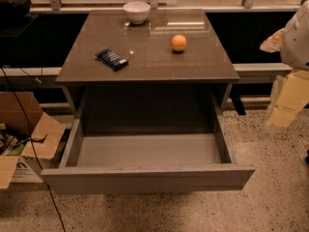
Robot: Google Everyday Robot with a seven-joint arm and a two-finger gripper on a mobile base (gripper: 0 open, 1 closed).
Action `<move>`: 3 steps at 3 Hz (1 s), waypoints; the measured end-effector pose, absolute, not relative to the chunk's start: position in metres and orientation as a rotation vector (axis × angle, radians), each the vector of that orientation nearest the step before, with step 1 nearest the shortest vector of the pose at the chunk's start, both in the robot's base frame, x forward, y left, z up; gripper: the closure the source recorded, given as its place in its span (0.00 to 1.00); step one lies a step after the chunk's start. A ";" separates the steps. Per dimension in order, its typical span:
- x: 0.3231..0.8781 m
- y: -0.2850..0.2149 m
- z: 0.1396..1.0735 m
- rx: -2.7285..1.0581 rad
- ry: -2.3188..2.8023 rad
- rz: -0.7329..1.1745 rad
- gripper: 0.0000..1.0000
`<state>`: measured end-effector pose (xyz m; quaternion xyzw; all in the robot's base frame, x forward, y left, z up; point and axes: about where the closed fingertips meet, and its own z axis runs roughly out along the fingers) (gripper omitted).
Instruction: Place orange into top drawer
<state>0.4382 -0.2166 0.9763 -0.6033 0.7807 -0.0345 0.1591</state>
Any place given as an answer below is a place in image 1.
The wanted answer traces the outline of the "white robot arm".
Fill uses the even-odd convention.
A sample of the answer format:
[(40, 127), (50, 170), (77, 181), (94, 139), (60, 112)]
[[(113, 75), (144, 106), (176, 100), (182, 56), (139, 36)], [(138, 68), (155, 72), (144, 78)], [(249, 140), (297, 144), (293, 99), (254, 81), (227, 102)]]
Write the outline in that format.
[(285, 77), (276, 77), (267, 109), (268, 129), (284, 130), (309, 103), (309, 1), (302, 3), (284, 28), (263, 41), (260, 49), (279, 52), (281, 62), (292, 68)]

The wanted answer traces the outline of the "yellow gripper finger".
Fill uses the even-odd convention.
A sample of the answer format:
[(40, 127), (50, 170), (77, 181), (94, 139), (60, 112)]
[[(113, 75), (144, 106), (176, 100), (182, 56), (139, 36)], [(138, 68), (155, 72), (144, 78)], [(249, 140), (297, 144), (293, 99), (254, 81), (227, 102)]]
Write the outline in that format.
[(265, 41), (260, 45), (260, 49), (264, 52), (274, 53), (279, 52), (282, 44), (282, 37), (285, 32), (285, 29), (279, 29), (271, 36), (269, 36)]
[(273, 82), (265, 127), (269, 132), (285, 130), (309, 103), (309, 72), (278, 75)]

